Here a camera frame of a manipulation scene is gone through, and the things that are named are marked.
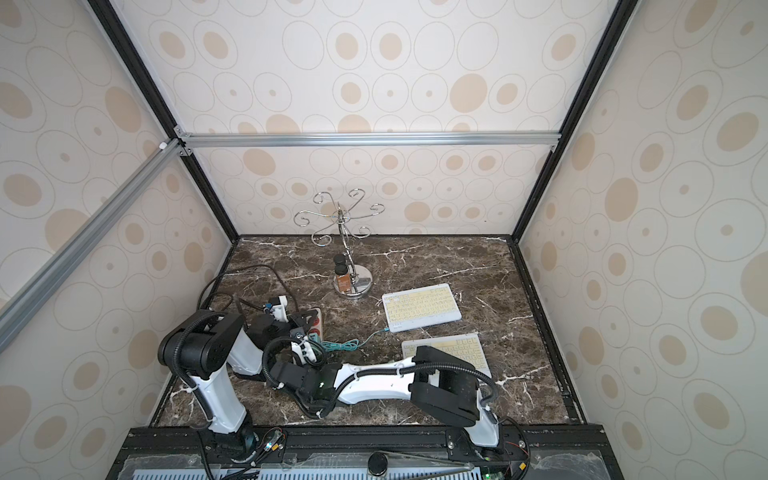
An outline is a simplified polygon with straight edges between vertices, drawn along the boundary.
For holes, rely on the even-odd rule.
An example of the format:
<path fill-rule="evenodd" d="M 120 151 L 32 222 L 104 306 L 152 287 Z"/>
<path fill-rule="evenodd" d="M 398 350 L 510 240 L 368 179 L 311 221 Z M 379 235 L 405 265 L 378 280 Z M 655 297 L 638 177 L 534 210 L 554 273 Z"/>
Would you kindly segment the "beige power strip red sockets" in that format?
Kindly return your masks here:
<path fill-rule="evenodd" d="M 323 316 L 319 308 L 312 308 L 305 312 L 307 335 L 317 341 L 323 341 Z"/>

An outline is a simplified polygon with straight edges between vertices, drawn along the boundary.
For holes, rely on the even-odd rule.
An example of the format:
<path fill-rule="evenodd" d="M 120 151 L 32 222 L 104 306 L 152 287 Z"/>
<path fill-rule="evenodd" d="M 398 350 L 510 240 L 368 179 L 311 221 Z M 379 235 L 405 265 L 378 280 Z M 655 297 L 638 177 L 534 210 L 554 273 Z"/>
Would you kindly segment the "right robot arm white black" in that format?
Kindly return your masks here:
<path fill-rule="evenodd" d="M 442 424 L 464 429 L 478 447 L 501 443 L 499 420 L 491 410 L 498 386 L 471 363 L 437 348 L 422 345 L 410 357 L 367 366 L 299 365 L 280 359 L 280 350 L 275 341 L 264 350 L 266 383 L 289 395 L 307 417 L 323 419 L 340 405 L 408 401 Z"/>

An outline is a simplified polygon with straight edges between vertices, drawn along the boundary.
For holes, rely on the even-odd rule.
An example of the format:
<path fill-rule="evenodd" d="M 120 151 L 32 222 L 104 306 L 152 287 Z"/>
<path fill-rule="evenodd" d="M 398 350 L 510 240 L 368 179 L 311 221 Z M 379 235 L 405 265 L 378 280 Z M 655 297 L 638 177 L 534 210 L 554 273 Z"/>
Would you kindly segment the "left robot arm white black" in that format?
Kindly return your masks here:
<path fill-rule="evenodd" d="M 237 398 L 229 374 L 264 381 L 263 348 L 270 340 L 296 329 L 315 333 L 321 325 L 318 308 L 282 321 L 264 313 L 251 325 L 241 313 L 198 310 L 164 337 L 158 360 L 191 389 L 210 431 L 234 434 L 246 423 L 247 410 Z"/>

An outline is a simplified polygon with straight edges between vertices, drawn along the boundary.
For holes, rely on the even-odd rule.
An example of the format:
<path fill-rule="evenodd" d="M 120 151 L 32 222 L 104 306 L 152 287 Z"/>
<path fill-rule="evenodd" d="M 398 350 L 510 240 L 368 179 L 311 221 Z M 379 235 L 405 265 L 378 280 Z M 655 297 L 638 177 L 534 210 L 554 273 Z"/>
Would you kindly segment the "white wireless keyboard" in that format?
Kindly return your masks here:
<path fill-rule="evenodd" d="M 462 314 L 446 283 L 382 296 L 388 328 L 403 332 L 459 321 Z"/>
<path fill-rule="evenodd" d="M 404 357 L 411 357 L 420 346 L 430 346 L 471 363 L 476 370 L 491 375 L 483 347 L 477 333 L 406 340 L 401 344 Z"/>

